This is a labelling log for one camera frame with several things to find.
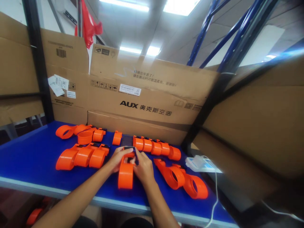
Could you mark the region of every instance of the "hand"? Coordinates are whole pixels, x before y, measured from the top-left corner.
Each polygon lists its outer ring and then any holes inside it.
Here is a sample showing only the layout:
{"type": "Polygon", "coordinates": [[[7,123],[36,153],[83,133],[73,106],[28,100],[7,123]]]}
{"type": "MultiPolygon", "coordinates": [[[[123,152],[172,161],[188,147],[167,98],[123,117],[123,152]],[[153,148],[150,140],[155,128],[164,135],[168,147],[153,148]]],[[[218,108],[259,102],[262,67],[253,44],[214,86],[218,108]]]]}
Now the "hand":
{"type": "Polygon", "coordinates": [[[116,173],[119,171],[120,162],[124,155],[130,153],[133,151],[133,148],[124,150],[124,147],[118,147],[115,151],[112,157],[110,158],[108,163],[111,163],[113,165],[113,173],[116,173]]]}
{"type": "Polygon", "coordinates": [[[134,165],[133,170],[143,186],[147,187],[155,182],[152,161],[144,152],[140,153],[137,148],[135,148],[135,151],[138,165],[134,165]]]}

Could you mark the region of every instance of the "white cable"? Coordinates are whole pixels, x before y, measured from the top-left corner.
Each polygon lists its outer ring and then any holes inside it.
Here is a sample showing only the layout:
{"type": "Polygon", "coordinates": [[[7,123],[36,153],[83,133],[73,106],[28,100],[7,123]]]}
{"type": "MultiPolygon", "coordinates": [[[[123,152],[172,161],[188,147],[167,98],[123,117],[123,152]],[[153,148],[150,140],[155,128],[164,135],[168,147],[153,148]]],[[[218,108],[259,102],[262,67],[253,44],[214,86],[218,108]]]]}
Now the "white cable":
{"type": "Polygon", "coordinates": [[[304,222],[304,220],[300,219],[299,217],[297,217],[297,216],[294,215],[294,214],[289,214],[289,213],[284,213],[284,212],[275,211],[275,210],[273,210],[270,206],[268,206],[264,201],[262,201],[262,203],[263,203],[266,207],[268,207],[268,209],[271,210],[273,213],[281,214],[281,215],[288,215],[288,216],[292,217],[293,219],[296,219],[296,220],[298,220],[298,221],[300,221],[300,222],[304,222]]]}
{"type": "Polygon", "coordinates": [[[215,201],[215,204],[213,205],[213,208],[212,208],[212,211],[211,211],[211,218],[210,218],[210,221],[209,223],[205,226],[205,228],[209,227],[213,221],[213,214],[214,214],[214,209],[215,209],[215,206],[218,204],[219,202],[219,196],[218,196],[218,177],[216,175],[216,169],[214,168],[214,173],[215,173],[215,191],[216,191],[216,201],[215,201]]]}

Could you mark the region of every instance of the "ceiling light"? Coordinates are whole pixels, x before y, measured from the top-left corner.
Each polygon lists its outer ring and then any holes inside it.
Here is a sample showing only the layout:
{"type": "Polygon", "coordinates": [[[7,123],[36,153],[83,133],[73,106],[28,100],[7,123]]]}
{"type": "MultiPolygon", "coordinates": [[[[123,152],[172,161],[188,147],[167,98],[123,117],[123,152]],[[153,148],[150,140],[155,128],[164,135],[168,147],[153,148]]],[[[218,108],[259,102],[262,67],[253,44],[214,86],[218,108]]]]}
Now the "ceiling light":
{"type": "Polygon", "coordinates": [[[132,53],[136,53],[136,54],[141,54],[142,53],[142,51],[140,49],[128,48],[128,47],[122,47],[122,46],[120,46],[119,50],[132,52],[132,53]]]}
{"type": "Polygon", "coordinates": [[[275,55],[267,55],[266,57],[274,59],[276,56],[275,55]]]}
{"type": "Polygon", "coordinates": [[[157,56],[160,52],[161,52],[161,51],[160,51],[160,48],[159,48],[159,47],[150,46],[150,47],[148,48],[147,55],[150,55],[150,56],[157,56]]]}
{"type": "Polygon", "coordinates": [[[188,16],[200,0],[167,0],[164,12],[188,16]]]}
{"type": "Polygon", "coordinates": [[[139,11],[144,11],[144,12],[149,11],[149,7],[147,7],[147,6],[133,4],[133,3],[129,3],[129,2],[123,2],[123,1],[117,1],[117,0],[100,0],[100,1],[104,2],[104,3],[110,3],[113,5],[119,5],[119,6],[131,8],[134,10],[139,10],[139,11]]]}

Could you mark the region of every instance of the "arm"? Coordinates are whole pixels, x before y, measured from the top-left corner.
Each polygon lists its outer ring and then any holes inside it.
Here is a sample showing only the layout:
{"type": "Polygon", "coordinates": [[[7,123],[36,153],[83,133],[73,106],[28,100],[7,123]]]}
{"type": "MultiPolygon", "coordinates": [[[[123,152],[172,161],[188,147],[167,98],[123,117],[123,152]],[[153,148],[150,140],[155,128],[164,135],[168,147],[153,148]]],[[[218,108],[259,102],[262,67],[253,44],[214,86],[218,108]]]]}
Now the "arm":
{"type": "Polygon", "coordinates": [[[180,228],[154,179],[152,161],[144,152],[140,153],[137,149],[136,155],[139,164],[133,169],[146,191],[156,226],[180,228]]]}
{"type": "Polygon", "coordinates": [[[72,227],[103,183],[113,172],[119,170],[122,157],[133,151],[133,149],[122,149],[123,147],[117,148],[111,159],[100,170],[57,203],[34,224],[33,228],[72,227]]]}

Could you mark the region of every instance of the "orange plastic bracket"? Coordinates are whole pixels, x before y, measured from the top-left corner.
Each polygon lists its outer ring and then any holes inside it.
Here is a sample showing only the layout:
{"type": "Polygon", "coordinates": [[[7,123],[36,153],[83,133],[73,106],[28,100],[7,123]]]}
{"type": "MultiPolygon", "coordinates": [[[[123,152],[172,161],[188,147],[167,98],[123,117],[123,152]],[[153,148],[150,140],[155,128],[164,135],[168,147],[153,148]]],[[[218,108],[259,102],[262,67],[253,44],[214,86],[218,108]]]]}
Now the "orange plastic bracket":
{"type": "Polygon", "coordinates": [[[42,208],[36,208],[35,210],[32,211],[32,213],[30,214],[30,216],[28,217],[28,220],[26,221],[27,225],[34,225],[34,223],[36,222],[39,214],[42,212],[42,208]]]}
{"type": "Polygon", "coordinates": [[[161,155],[162,154],[162,146],[160,143],[156,142],[156,140],[152,140],[152,148],[151,148],[151,154],[152,155],[161,155]]]}
{"type": "Polygon", "coordinates": [[[161,154],[168,156],[170,153],[169,144],[158,139],[156,141],[161,145],[161,154]]]}
{"type": "Polygon", "coordinates": [[[101,142],[102,138],[106,134],[106,132],[107,132],[107,130],[106,129],[103,130],[102,128],[99,128],[98,130],[95,130],[94,134],[93,134],[93,141],[94,142],[101,142]]]}
{"type": "Polygon", "coordinates": [[[133,188],[133,164],[125,163],[124,159],[128,157],[134,157],[135,153],[131,152],[123,156],[120,163],[119,174],[118,174],[118,188],[133,188]]]}
{"type": "Polygon", "coordinates": [[[76,126],[63,125],[57,129],[56,136],[58,136],[61,139],[71,138],[77,127],[78,125],[76,126]]]}
{"type": "Polygon", "coordinates": [[[172,189],[177,190],[185,184],[185,177],[178,167],[166,167],[166,163],[161,159],[154,159],[154,163],[172,189]]]}
{"type": "Polygon", "coordinates": [[[133,146],[135,146],[139,151],[143,150],[143,138],[140,136],[134,136],[133,137],[133,146]]]}
{"type": "Polygon", "coordinates": [[[102,164],[105,160],[105,157],[109,153],[110,147],[104,144],[101,144],[100,147],[98,147],[92,154],[89,167],[98,168],[100,169],[102,167],[102,164]]]}
{"type": "Polygon", "coordinates": [[[122,132],[115,131],[114,138],[113,138],[113,143],[112,144],[119,146],[122,137],[123,137],[122,132]]]}
{"type": "Polygon", "coordinates": [[[193,199],[206,199],[208,197],[208,189],[203,182],[203,180],[197,176],[189,175],[186,171],[181,168],[181,166],[172,164],[173,166],[180,169],[180,171],[184,174],[185,184],[184,189],[188,193],[188,195],[193,199]]]}
{"type": "Polygon", "coordinates": [[[57,160],[56,169],[71,170],[74,168],[74,161],[80,149],[79,144],[75,144],[72,148],[63,151],[57,160]]]}
{"type": "Polygon", "coordinates": [[[143,148],[142,148],[142,151],[151,152],[151,150],[152,150],[152,141],[151,141],[151,139],[149,139],[147,137],[143,137],[143,136],[142,136],[142,139],[143,139],[143,148]]]}
{"type": "Polygon", "coordinates": [[[78,151],[78,153],[75,157],[74,165],[87,167],[89,165],[90,158],[91,158],[94,150],[96,150],[96,149],[97,149],[97,147],[93,146],[93,143],[91,143],[90,145],[87,145],[86,147],[80,148],[80,150],[78,151]]]}
{"type": "Polygon", "coordinates": [[[78,133],[82,132],[82,131],[85,131],[85,130],[88,130],[92,128],[92,125],[84,125],[84,124],[81,124],[79,125],[78,127],[76,127],[76,129],[74,130],[74,135],[78,135],[78,133]]]}
{"type": "Polygon", "coordinates": [[[169,146],[170,153],[168,158],[171,160],[179,161],[181,159],[181,151],[173,146],[169,146]]]}
{"type": "Polygon", "coordinates": [[[86,145],[92,142],[93,140],[93,133],[96,131],[96,128],[91,128],[85,131],[80,132],[78,137],[78,144],[86,145]]]}

